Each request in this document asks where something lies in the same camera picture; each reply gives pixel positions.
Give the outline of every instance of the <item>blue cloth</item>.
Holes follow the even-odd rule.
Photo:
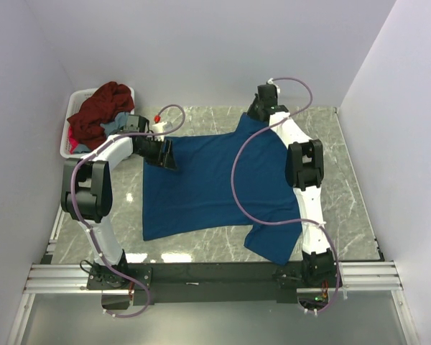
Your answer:
[[[302,231],[300,223],[254,224],[231,194],[231,166],[241,145],[266,125],[241,116],[236,131],[201,137],[173,137],[177,172],[144,163],[143,235],[158,239],[216,226],[253,224],[244,246],[277,264],[285,264]],[[245,209],[258,219],[300,217],[297,199],[286,182],[287,149],[273,131],[252,140],[238,162],[235,185]]]
[[[117,115],[115,116],[115,119],[112,122],[109,122],[107,124],[101,124],[101,127],[103,127],[103,131],[106,134],[106,136],[108,137],[116,130],[126,126],[126,123],[128,121],[128,116],[129,116],[129,112],[122,111],[121,113],[117,113]],[[87,147],[84,144],[78,144],[72,153],[87,153],[87,152],[91,152],[89,147]]]

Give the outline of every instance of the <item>maroon garment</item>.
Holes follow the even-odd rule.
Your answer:
[[[72,137],[94,150],[107,139],[100,124],[112,122],[117,113],[133,108],[131,90],[126,85],[114,81],[102,85],[83,102],[78,113],[67,119],[72,127]]]

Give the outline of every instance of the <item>white wall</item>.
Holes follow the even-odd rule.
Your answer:
[[[293,75],[338,106],[394,3],[27,1],[76,88],[118,80],[149,105],[248,105],[257,85]]]
[[[60,195],[60,141],[73,87],[22,0],[0,1],[0,344]]]
[[[431,344],[431,0],[398,0],[341,106],[381,248]]]

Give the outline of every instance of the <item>laundry basket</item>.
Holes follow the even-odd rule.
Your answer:
[[[133,88],[129,88],[131,90],[132,101],[134,102],[134,90]],[[95,93],[97,88],[88,88],[86,90],[80,90],[72,93],[69,100],[69,106],[67,107],[67,113],[65,114],[64,121],[64,129],[62,131],[62,139],[60,140],[60,155],[64,158],[80,158],[86,153],[80,153],[77,155],[72,155],[70,153],[70,149],[72,146],[69,143],[69,126],[67,119],[71,117],[73,114],[76,114],[80,111],[80,107],[84,101],[90,98],[93,93]]]

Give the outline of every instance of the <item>marble tabletop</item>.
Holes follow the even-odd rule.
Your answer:
[[[137,114],[152,119],[158,110],[158,107],[150,107],[142,109]],[[233,132],[245,110],[236,106],[186,107],[187,121],[175,136]],[[169,109],[162,119],[170,120],[176,125],[180,121],[180,112],[178,109]],[[311,108],[296,116],[295,121],[310,137],[323,142],[325,167],[321,197],[323,216],[340,259],[379,259],[377,243],[335,108]],[[244,238],[251,230],[251,226],[221,226],[143,241],[142,165],[142,158],[133,155],[121,162],[111,174],[113,188],[111,223],[129,262],[265,261],[263,257],[244,248]],[[300,237],[291,260],[302,258],[301,243]],[[74,264],[82,259],[92,259],[88,240],[79,225],[69,215],[64,214],[52,263]]]

